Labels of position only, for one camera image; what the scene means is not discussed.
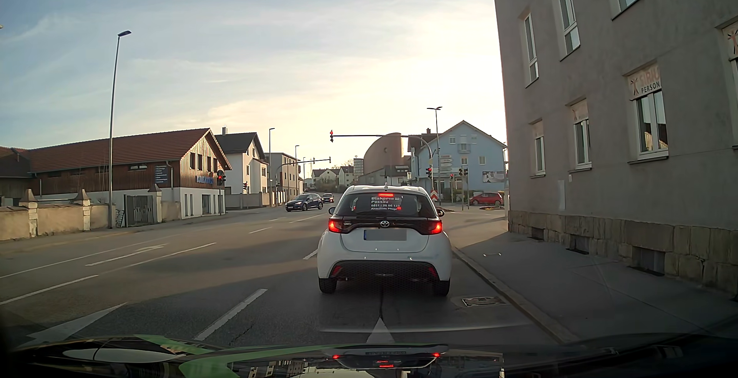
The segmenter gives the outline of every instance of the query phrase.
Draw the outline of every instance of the blue sign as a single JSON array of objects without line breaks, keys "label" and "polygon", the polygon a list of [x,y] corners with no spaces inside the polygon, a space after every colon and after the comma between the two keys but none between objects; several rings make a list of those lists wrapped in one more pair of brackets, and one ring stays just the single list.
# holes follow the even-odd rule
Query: blue sign
[{"label": "blue sign", "polygon": [[198,184],[213,184],[213,178],[210,176],[195,176],[195,182]]}]

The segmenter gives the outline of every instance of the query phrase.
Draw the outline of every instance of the white car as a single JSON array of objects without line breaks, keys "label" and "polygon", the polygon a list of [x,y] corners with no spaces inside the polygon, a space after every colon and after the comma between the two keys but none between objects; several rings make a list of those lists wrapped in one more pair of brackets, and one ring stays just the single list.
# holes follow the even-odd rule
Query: white car
[{"label": "white car", "polygon": [[435,295],[448,294],[452,254],[444,211],[423,188],[355,185],[328,212],[317,251],[320,291],[372,276],[428,281]]}]

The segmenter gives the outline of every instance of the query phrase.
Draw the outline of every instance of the car tire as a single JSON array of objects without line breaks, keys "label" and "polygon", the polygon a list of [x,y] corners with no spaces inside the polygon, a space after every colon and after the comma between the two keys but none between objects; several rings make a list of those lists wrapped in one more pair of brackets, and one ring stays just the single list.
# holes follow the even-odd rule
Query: car tire
[{"label": "car tire", "polygon": [[318,279],[318,286],[320,287],[320,291],[326,293],[327,295],[331,295],[334,291],[336,291],[337,283],[338,280],[336,280],[335,278]]},{"label": "car tire", "polygon": [[433,294],[436,296],[445,296],[449,293],[451,280],[436,280],[433,282]]}]

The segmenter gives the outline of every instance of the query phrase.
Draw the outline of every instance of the taillight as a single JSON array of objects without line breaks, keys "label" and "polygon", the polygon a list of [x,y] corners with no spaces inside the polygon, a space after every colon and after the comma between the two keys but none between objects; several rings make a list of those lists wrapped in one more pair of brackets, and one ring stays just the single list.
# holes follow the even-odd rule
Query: taillight
[{"label": "taillight", "polygon": [[327,230],[330,232],[343,232],[343,221],[338,218],[330,218],[327,220]]},{"label": "taillight", "polygon": [[430,222],[430,233],[431,234],[440,234],[444,231],[444,223],[440,221],[431,221]]}]

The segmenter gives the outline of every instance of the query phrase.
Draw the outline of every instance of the red car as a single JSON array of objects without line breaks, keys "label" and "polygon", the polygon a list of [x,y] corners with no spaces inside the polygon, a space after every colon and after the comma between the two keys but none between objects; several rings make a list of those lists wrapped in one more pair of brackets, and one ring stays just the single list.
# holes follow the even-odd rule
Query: red car
[{"label": "red car", "polygon": [[500,206],[505,203],[502,195],[497,192],[485,192],[476,196],[473,196],[469,200],[472,205],[495,205]]}]

